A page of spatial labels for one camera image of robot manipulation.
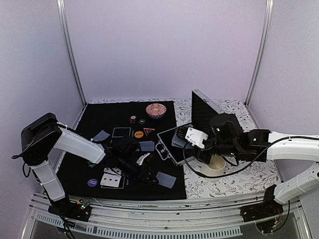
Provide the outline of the dealt blue card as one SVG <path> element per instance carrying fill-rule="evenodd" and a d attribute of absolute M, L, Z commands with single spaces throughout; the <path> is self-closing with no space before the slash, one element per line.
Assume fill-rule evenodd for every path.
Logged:
<path fill-rule="evenodd" d="M 110 136 L 109 133 L 105 132 L 104 130 L 101 130 L 97 135 L 95 135 L 92 140 L 96 142 L 104 141 Z"/>
<path fill-rule="evenodd" d="M 155 142 L 154 141 L 140 141 L 139 144 L 141 147 L 141 151 L 153 152 L 155 150 Z"/>

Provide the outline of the blue playing card deck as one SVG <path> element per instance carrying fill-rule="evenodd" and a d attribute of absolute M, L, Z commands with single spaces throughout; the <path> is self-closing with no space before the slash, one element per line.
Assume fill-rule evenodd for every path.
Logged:
<path fill-rule="evenodd" d="M 171 141 L 171 145 L 174 147 L 178 147 L 178 148 L 183 148 L 184 146 L 186 146 L 186 149 L 191 149 L 193 148 L 192 144 L 190 142 L 188 142 L 185 138 L 181 139 L 177 136 L 177 134 L 174 134 L 172 141 Z"/>

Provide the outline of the four of diamonds card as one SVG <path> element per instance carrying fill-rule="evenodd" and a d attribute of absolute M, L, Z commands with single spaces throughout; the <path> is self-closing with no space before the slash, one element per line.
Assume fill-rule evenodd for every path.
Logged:
<path fill-rule="evenodd" d="M 104 173 L 103 177 L 101 179 L 100 185 L 106 186 L 106 187 L 118 188 L 120 181 L 121 181 L 121 178 L 122 177 L 120 175 L 113 175 L 113 174 Z"/>

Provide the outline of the eight of diamonds card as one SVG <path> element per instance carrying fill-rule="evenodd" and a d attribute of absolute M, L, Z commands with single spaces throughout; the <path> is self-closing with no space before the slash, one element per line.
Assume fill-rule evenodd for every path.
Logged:
<path fill-rule="evenodd" d="M 117 167 L 115 168 L 105 167 L 104 173 L 111 174 L 111 175 L 120 175 L 120 176 L 122 175 L 122 171 Z"/>

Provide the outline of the orange big blind button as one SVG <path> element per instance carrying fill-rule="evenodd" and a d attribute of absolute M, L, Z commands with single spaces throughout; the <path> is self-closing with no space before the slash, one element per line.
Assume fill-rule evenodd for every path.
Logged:
<path fill-rule="evenodd" d="M 136 131 L 134 133 L 134 137 L 135 138 L 142 138 L 142 137 L 144 137 L 144 133 L 142 131 Z"/>

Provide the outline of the red triangular all-in marker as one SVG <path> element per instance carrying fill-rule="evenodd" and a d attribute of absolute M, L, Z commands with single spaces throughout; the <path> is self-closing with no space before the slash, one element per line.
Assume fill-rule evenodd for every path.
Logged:
<path fill-rule="evenodd" d="M 154 132 L 156 129 L 155 128 L 143 128 L 144 133 L 146 135 L 146 137 L 148 137 L 152 132 Z"/>

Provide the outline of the black poker chip stack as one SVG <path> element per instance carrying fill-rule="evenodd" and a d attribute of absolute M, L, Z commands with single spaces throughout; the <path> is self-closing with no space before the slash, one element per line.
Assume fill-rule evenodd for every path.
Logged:
<path fill-rule="evenodd" d="M 146 120 L 145 120 L 145 119 L 140 119 L 140 120 L 139 120 L 139 124 L 144 125 L 145 123 L 146 123 Z"/>

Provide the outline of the purple small blind button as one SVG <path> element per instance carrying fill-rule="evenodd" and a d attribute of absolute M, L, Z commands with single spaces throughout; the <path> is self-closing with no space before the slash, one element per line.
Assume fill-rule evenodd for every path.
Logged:
<path fill-rule="evenodd" d="M 98 185 L 98 180 L 95 178 L 89 179 L 87 185 L 91 188 L 96 187 Z"/>

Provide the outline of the green blue poker chip stack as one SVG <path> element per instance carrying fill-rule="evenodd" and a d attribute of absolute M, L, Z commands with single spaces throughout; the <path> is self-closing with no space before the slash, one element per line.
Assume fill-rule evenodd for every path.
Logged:
<path fill-rule="evenodd" d="M 90 162 L 90 161 L 88 161 L 87 164 L 88 164 L 88 166 L 89 166 L 90 168 L 94 168 L 94 167 L 97 166 L 97 164 L 92 163 L 92 162 Z"/>

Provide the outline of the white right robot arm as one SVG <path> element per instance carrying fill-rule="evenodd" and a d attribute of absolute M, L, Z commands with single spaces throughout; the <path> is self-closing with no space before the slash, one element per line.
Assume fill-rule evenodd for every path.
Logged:
<path fill-rule="evenodd" d="M 237 160 L 255 161 L 291 159 L 312 161 L 313 164 L 292 179 L 266 189 L 264 202 L 258 205 L 258 213 L 268 217 L 277 204 L 308 192 L 319 184 L 319 137 L 283 134 L 267 129 L 244 132 L 234 114 L 214 116 L 207 128 L 198 130 L 180 127 L 177 137 L 192 145 L 189 152 L 196 159 L 207 163 L 212 156 L 234 157 Z"/>

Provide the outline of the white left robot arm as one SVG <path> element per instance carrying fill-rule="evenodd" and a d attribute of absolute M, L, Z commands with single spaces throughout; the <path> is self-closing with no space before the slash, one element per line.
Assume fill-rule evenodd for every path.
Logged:
<path fill-rule="evenodd" d="M 13 155 L 12 159 L 23 159 L 63 216 L 70 216 L 74 212 L 74 205 L 66 199 L 63 186 L 48 161 L 53 149 L 79 156 L 93 165 L 113 159 L 116 167 L 126 173 L 129 179 L 149 185 L 159 182 L 150 167 L 152 155 L 147 153 L 133 160 L 133 154 L 141 146 L 127 135 L 117 140 L 87 139 L 60 123 L 55 114 L 46 113 L 25 127 L 20 136 L 22 151 Z"/>

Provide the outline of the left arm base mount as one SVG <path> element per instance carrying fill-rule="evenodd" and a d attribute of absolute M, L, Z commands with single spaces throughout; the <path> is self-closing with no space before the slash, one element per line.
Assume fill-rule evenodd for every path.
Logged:
<path fill-rule="evenodd" d="M 58 215 L 61 218 L 69 218 L 78 221 L 88 222 L 92 207 L 86 200 L 80 199 L 76 202 L 71 202 L 69 196 L 66 195 L 63 199 L 53 201 L 48 197 L 50 206 L 48 212 L 51 214 Z"/>

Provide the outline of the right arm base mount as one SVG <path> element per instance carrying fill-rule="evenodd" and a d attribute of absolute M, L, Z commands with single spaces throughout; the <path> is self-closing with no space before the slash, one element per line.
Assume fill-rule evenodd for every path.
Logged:
<path fill-rule="evenodd" d="M 276 185 L 272 185 L 266 189 L 262 202 L 240 208 L 240 215 L 244 222 L 272 217 L 269 221 L 256 223 L 257 230 L 263 234 L 271 234 L 275 231 L 284 212 L 282 204 L 275 201 L 275 188 Z"/>

